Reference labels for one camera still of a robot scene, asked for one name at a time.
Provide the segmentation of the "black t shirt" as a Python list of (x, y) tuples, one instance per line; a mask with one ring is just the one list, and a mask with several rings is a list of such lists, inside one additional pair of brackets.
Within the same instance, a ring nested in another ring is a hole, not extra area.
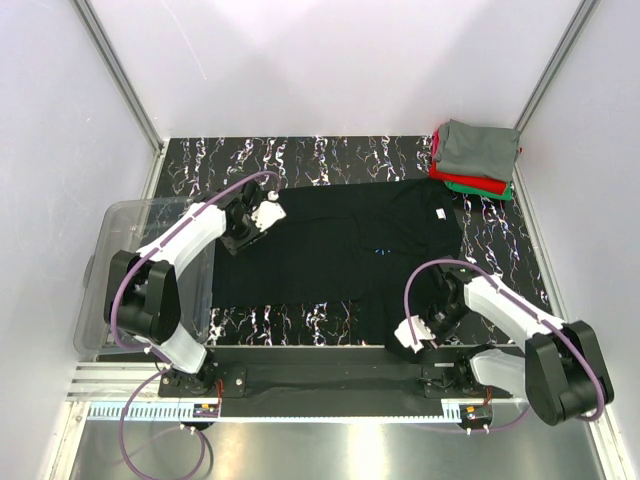
[(279, 203), (285, 218), (255, 244), (237, 255), (216, 245), (213, 307), (352, 301), (366, 343), (417, 362), (394, 331), (406, 310), (423, 316), (437, 297), (431, 274), (411, 273), (460, 254), (452, 192), (421, 178), (283, 189)]

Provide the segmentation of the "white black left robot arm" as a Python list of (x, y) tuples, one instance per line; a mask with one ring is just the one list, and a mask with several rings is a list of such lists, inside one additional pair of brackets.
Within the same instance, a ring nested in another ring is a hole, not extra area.
[(221, 239), (233, 251), (264, 236), (258, 211), (269, 193), (251, 175), (214, 194), (192, 200), (178, 220), (136, 251), (120, 250), (109, 264), (104, 321), (115, 344), (141, 347), (168, 366), (170, 381), (192, 379), (202, 395), (220, 386), (213, 355), (182, 324), (179, 280), (201, 252)]

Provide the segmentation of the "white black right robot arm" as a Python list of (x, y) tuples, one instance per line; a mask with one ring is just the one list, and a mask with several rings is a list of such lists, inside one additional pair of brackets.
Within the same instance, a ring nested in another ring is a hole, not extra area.
[(614, 399), (595, 330), (582, 320), (566, 322), (534, 306), (498, 276), (461, 260), (438, 259), (420, 268), (436, 285), (423, 325), (435, 345), (454, 336), (461, 320), (478, 314), (512, 340), (512, 355), (474, 347), (457, 364), (461, 383), (496, 387), (527, 401), (548, 425), (570, 419), (599, 420)]

